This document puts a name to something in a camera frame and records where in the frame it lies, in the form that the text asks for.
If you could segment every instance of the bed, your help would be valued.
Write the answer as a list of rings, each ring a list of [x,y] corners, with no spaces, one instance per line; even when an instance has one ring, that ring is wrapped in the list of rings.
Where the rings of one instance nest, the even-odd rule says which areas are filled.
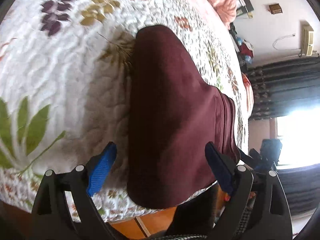
[[[2,201],[31,212],[46,170],[69,172],[113,141],[117,159],[92,197],[103,220],[157,211],[126,192],[130,52],[137,31],[156,24],[169,27],[202,78],[234,100],[236,143],[248,151],[239,63],[208,0],[15,0],[0,25]]]

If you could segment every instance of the maroon garment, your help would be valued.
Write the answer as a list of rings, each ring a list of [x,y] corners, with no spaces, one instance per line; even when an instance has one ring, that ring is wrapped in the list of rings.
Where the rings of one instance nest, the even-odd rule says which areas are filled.
[[[128,194],[143,207],[173,207],[215,181],[207,142],[238,162],[235,106],[165,26],[138,31],[132,66]]]

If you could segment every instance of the white floral bedspread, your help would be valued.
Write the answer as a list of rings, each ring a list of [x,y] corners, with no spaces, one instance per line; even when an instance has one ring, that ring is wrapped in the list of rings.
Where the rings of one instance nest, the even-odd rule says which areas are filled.
[[[115,221],[155,212],[128,197],[126,176],[128,57],[137,31],[156,24],[173,30],[203,79],[234,99],[236,142],[247,151],[235,51],[187,0],[16,0],[0,25],[1,200],[31,212],[46,170],[69,172],[113,141],[116,162],[93,197],[99,213]]]

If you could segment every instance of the bright window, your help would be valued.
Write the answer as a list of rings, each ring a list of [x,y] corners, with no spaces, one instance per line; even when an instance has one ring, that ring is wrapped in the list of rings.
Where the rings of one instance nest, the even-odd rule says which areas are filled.
[[[277,117],[277,131],[283,144],[279,165],[320,163],[320,108]]]

